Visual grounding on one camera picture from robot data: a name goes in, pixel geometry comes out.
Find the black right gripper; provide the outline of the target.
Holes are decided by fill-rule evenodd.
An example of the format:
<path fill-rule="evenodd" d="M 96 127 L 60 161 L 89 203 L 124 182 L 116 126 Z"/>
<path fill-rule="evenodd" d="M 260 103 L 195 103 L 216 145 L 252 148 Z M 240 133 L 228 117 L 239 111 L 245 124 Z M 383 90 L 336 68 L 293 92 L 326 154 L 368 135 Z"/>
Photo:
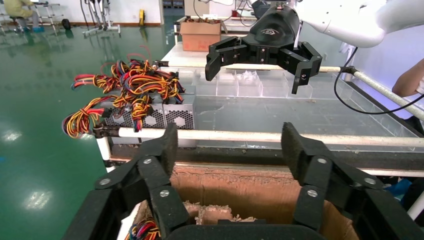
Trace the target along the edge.
<path fill-rule="evenodd" d="M 300 28 L 293 8 L 270 7 L 241 40 L 232 36 L 209 46 L 205 79 L 212 81 L 223 66 L 233 64 L 277 65 L 294 75 L 291 93 L 306 86 L 321 67 L 322 56 L 306 41 L 295 40 Z"/>

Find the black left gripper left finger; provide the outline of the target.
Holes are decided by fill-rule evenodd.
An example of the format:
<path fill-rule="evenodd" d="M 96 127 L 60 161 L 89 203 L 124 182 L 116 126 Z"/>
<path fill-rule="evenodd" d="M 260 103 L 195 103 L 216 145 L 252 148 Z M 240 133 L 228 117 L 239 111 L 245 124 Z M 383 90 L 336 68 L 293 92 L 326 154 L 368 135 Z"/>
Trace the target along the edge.
<path fill-rule="evenodd" d="M 97 190 L 111 191 L 112 210 L 119 222 L 147 201 L 164 238 L 187 224 L 189 214 L 170 181 L 177 148 L 178 129 L 171 123 L 161 137 L 144 142 L 132 160 L 96 181 Z"/>

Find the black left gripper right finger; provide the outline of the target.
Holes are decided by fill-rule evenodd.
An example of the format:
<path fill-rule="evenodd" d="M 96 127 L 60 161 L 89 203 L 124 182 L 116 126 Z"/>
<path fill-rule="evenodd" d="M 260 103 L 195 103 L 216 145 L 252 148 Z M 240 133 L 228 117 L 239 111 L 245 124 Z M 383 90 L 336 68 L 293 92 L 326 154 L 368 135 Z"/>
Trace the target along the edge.
<path fill-rule="evenodd" d="M 301 186 L 294 224 L 320 230 L 325 201 L 355 220 L 367 200 L 366 190 L 383 188 L 377 177 L 337 159 L 322 141 L 301 136 L 291 122 L 283 124 L 281 148 L 283 160 Z"/>

